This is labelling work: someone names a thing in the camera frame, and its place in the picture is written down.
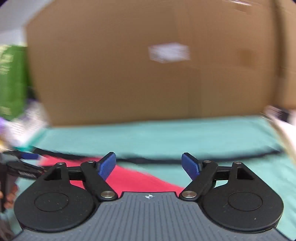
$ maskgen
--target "small logo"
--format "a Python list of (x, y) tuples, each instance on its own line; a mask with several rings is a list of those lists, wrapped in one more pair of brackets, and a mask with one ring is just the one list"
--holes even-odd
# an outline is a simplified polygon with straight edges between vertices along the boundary
[(144, 197), (146, 197), (146, 198), (148, 198), (148, 199), (151, 199), (151, 198), (153, 198), (154, 196), (151, 195), (151, 194), (149, 193), (149, 194), (145, 195)]

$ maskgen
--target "black strap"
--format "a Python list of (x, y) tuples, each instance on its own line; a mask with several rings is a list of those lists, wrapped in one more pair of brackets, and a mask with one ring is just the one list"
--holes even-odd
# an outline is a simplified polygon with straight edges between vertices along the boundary
[[(34, 147), (32, 150), (33, 153), (39, 154), (41, 156), (48, 155), (53, 157), (62, 158), (65, 160), (81, 160), (83, 158), (92, 158), (91, 156), (81, 156), (81, 155), (74, 155), (74, 154), (65, 154), (60, 152), (52, 152), (48, 150), (43, 150), (40, 148)], [(214, 157), (208, 156), (207, 158), (203, 158), (200, 161), (211, 160), (215, 162), (226, 162), (226, 161), (242, 161), (247, 159), (253, 158), (262, 158), (268, 155), (279, 155), (284, 153), (284, 149), (282, 147), (278, 147), (278, 149), (274, 149), (271, 147), (266, 147), (262, 150), (256, 151), (253, 154), (245, 154), (245, 155), (238, 155), (238, 156), (228, 156), (228, 157)], [(159, 158), (159, 159), (148, 159), (144, 157), (138, 156), (130, 156), (127, 158), (117, 158), (118, 162), (129, 162), (134, 164), (181, 164), (180, 159), (167, 159), (167, 158)]]

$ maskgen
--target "metal pivot screw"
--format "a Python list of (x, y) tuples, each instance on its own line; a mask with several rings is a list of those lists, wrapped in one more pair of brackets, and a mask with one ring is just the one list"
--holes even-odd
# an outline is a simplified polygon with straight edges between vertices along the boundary
[(113, 198), (115, 196), (115, 193), (113, 191), (103, 191), (101, 193), (101, 196), (103, 198)]
[(182, 192), (182, 196), (184, 198), (194, 198), (197, 196), (197, 193), (194, 191), (184, 191), (184, 192)]

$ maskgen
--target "blue gripper pad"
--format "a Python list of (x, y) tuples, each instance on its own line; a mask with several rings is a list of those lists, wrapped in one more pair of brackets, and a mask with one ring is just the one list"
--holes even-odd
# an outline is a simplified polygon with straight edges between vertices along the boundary
[(195, 163), (190, 157), (190, 154), (184, 153), (181, 158), (181, 164), (191, 180), (194, 180), (200, 173), (198, 163)]
[(109, 152), (106, 156), (104, 156), (99, 162), (98, 162), (97, 171), (98, 174), (104, 179), (104, 181), (107, 179), (107, 177), (111, 174), (113, 169), (116, 166), (116, 155), (114, 152)]
[(22, 159), (25, 160), (38, 160), (39, 155), (38, 154), (34, 154), (34, 153), (23, 153), (22, 154)]
[(211, 222), (195, 202), (173, 192), (123, 193), (83, 224), (63, 232), (24, 229), (13, 241), (287, 241), (276, 229), (244, 234)]

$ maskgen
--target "white object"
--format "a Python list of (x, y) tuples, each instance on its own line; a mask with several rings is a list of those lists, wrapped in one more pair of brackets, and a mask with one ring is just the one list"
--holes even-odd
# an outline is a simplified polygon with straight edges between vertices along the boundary
[(264, 113), (289, 142), (289, 147), (287, 147), (287, 150), (293, 156), (293, 158), (296, 158), (296, 112), (289, 110), (289, 123), (277, 118), (277, 108), (273, 106), (267, 106), (264, 110)]
[(160, 63), (190, 60), (189, 47), (179, 43), (153, 45), (149, 48), (149, 57)]
[(23, 115), (6, 122), (6, 141), (14, 147), (22, 147), (31, 141), (39, 131), (46, 128), (47, 125), (41, 104), (34, 101), (29, 104)]

